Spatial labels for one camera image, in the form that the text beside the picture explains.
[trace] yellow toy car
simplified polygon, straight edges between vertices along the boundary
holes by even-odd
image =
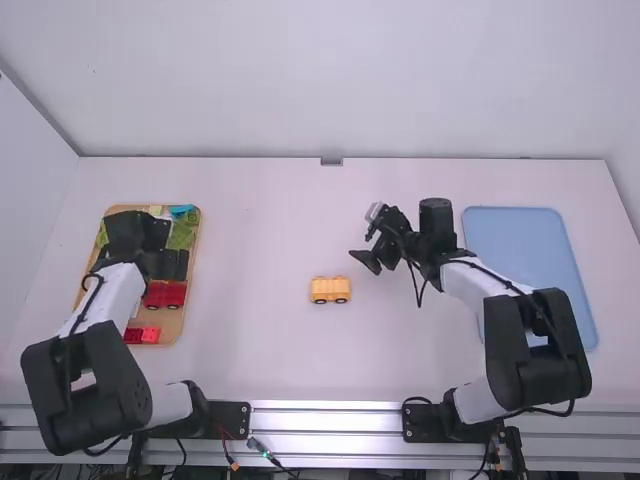
[[[346,303],[351,300],[351,280],[342,275],[336,277],[314,277],[311,280],[311,301]]]

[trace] black cable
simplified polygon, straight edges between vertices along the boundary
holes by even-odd
[[[424,280],[422,282],[422,287],[420,287],[420,293],[418,293],[418,282],[416,282],[416,275],[413,273],[412,262],[407,260],[407,266],[409,267],[409,271],[411,272],[411,280],[413,281],[413,290],[416,292],[416,303],[418,304],[418,308],[422,307],[422,297],[424,296],[424,289],[427,286],[427,281]]]
[[[476,478],[478,478],[478,476],[484,470],[484,467],[487,464],[487,458],[489,457],[489,445],[490,444],[491,444],[491,437],[489,437],[489,440],[487,440],[487,443],[486,443],[486,445],[484,447],[484,455],[482,456],[482,463],[480,464],[480,468],[478,468],[478,470],[476,470],[476,473],[471,475],[469,480],[475,480]]]
[[[118,435],[109,445],[104,447],[102,450],[94,452],[93,450],[89,450],[88,448],[83,448],[82,452],[85,455],[89,455],[90,457],[99,457],[100,455],[104,455],[105,453],[107,453],[109,450],[115,447],[120,440],[124,440],[125,438],[127,438],[127,435],[123,433],[122,435]]]
[[[184,467],[184,465],[187,463],[187,451],[184,449],[184,445],[179,438],[176,438],[176,442],[178,442],[178,446],[180,447],[180,451],[182,452],[182,463],[180,464],[180,466]]]
[[[547,314],[544,312],[544,310],[542,308],[540,308],[540,306],[534,302],[526,293],[524,293],[521,289],[519,289],[518,287],[516,287],[513,282],[502,278],[500,275],[492,272],[491,270],[488,270],[484,267],[481,267],[480,265],[473,263],[473,262],[469,262],[467,260],[459,260],[459,259],[451,259],[451,260],[447,260],[445,263],[460,263],[462,265],[467,265],[471,268],[475,268],[476,270],[481,271],[482,273],[490,276],[491,278],[493,278],[494,280],[497,280],[498,282],[502,283],[508,290],[512,290],[514,292],[516,292],[518,295],[520,295],[522,298],[525,299],[525,301],[529,304],[529,306],[531,306],[536,314],[542,318],[542,320],[544,321],[547,329],[549,330],[549,333],[551,334],[551,337],[553,337],[553,340],[556,342],[556,344],[558,345],[558,351],[560,352],[560,356],[562,357],[562,360],[565,364],[565,367],[567,368],[567,371],[570,370],[571,365],[569,364],[569,357],[567,357],[567,354],[564,350],[564,347],[562,345],[562,342],[560,341],[560,338],[558,337],[558,333],[556,332],[555,327],[553,326],[553,324],[551,323],[551,321],[549,320],[549,317],[547,317]],[[504,416],[504,419],[507,418],[513,418],[513,417],[517,417],[518,415],[522,415],[523,413],[527,413],[527,412],[537,412],[537,413],[544,413],[547,415],[552,415],[554,417],[561,417],[561,418],[565,418],[568,417],[569,415],[571,415],[573,413],[573,409],[575,407],[575,403],[576,403],[576,399],[572,398],[569,400],[569,405],[567,407],[567,409],[564,412],[558,412],[555,410],[547,410],[546,408],[540,408],[540,407],[527,407],[527,408],[523,408],[521,410],[518,410],[517,412],[513,412],[510,413],[509,415]]]
[[[73,337],[73,334],[78,329],[78,326],[80,326],[80,324],[85,321],[85,317],[87,316],[87,312],[89,311],[91,304],[95,300],[96,295],[98,295],[98,292],[100,291],[100,289],[102,288],[102,285],[104,284],[104,277],[102,275],[98,275],[97,273],[87,273],[84,277],[82,277],[82,281],[80,282],[80,285],[82,286],[82,289],[85,292],[87,291],[87,287],[85,287],[85,282],[88,278],[97,279],[98,285],[96,286],[95,290],[91,292],[91,296],[87,300],[87,303],[85,303],[84,308],[82,309],[80,314],[76,317],[75,322],[73,322],[73,325],[71,326],[71,330],[69,330],[69,335],[67,336],[67,340],[65,342],[64,374],[65,374],[65,385],[67,389],[66,391],[67,408],[70,411],[73,410],[73,404],[71,403],[71,341],[72,341],[71,338]]]
[[[431,400],[429,400],[427,397],[409,397],[404,402],[402,402],[402,409],[403,410],[404,410],[404,407],[409,402],[422,402],[422,403],[428,403],[429,405],[433,405],[433,402]]]

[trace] black mounting bracket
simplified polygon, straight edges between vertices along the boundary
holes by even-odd
[[[249,421],[251,419],[251,405],[248,402],[225,402],[208,400],[208,413],[200,423],[202,432],[193,436],[192,429],[183,430],[161,427],[150,431],[149,438],[197,438],[205,440],[220,440],[224,432],[225,440],[246,440],[249,437]]]
[[[442,404],[405,404],[402,410],[402,438],[407,443],[487,443],[504,429],[502,420],[465,425],[450,417]]]

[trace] white wall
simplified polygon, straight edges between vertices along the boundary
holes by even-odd
[[[636,0],[0,0],[0,56],[87,155],[604,157],[631,213],[638,18]]]
[[[0,75],[3,351],[49,241],[78,157],[9,79],[2,72]]]

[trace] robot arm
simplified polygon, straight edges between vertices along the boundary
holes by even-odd
[[[442,405],[452,410],[446,430],[501,418],[535,405],[573,402],[591,391],[591,374],[571,304],[557,288],[535,290],[512,282],[457,247],[451,202],[420,202],[420,230],[413,231],[397,207],[374,203],[365,219],[365,240],[377,238],[372,250],[351,256],[375,275],[400,260],[420,271],[425,282],[465,303],[485,332],[486,376],[445,393]],[[548,337],[548,344],[529,347],[526,333]]]
[[[135,212],[135,226],[149,224],[143,215],[148,214]],[[151,387],[122,339],[145,292],[153,258],[139,248],[152,239],[153,229],[138,231],[127,237],[127,248],[99,260],[84,277],[86,293],[58,333],[22,354],[38,426],[55,455],[88,452],[109,438],[159,426],[196,435],[203,425],[195,418],[206,415],[200,389],[188,381]]]

